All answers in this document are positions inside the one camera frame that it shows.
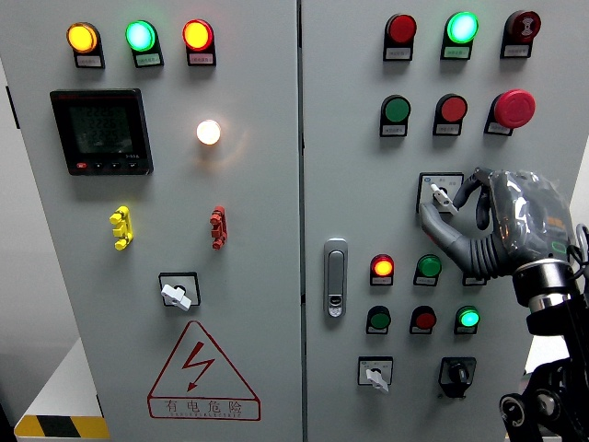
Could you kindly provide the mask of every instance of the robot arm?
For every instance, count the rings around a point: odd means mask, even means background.
[[[575,282],[581,275],[589,281],[588,231],[577,228],[581,247],[574,247],[568,205],[535,173],[476,168],[459,189],[455,207],[463,207],[478,188],[477,227],[493,223],[485,238],[468,238],[450,227],[433,204],[420,206],[422,229],[465,274],[511,275],[518,302],[530,308],[529,331],[562,335],[570,354],[537,368],[523,395],[502,397],[510,439],[539,442],[542,424],[563,442],[589,441],[589,291],[581,296]],[[570,256],[580,264],[577,273]]]

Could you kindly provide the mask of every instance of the red terminal connector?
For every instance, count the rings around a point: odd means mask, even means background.
[[[225,221],[225,208],[222,205],[217,205],[210,219],[211,237],[214,238],[213,249],[220,250],[227,241],[227,223]]]

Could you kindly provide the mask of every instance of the high voltage warning triangle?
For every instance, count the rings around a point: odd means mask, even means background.
[[[147,396],[155,419],[259,421],[260,399],[196,320],[187,325]]]

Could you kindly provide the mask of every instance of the yellow black hazard stripe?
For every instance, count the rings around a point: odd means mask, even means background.
[[[103,417],[25,415],[15,428],[19,437],[82,437],[110,439]]]

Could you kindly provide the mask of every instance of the red indicator light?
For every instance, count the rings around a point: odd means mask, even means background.
[[[458,122],[467,114],[467,102],[462,97],[453,96],[444,102],[441,113],[447,122]]]
[[[430,330],[433,328],[435,323],[437,322],[437,318],[433,313],[422,313],[420,316],[417,317],[415,320],[415,325],[420,330]]]
[[[523,89],[512,89],[502,94],[495,103],[495,120],[509,129],[527,124],[536,111],[534,96]]]
[[[534,11],[517,11],[507,19],[507,32],[513,41],[529,43],[540,32],[542,21]]]
[[[213,42],[213,29],[204,20],[191,20],[184,25],[182,38],[193,51],[204,51]]]
[[[388,21],[388,36],[395,43],[407,43],[415,37],[417,23],[412,16],[396,15]]]
[[[377,255],[372,259],[370,267],[375,276],[384,278],[393,274],[395,263],[388,255]]]

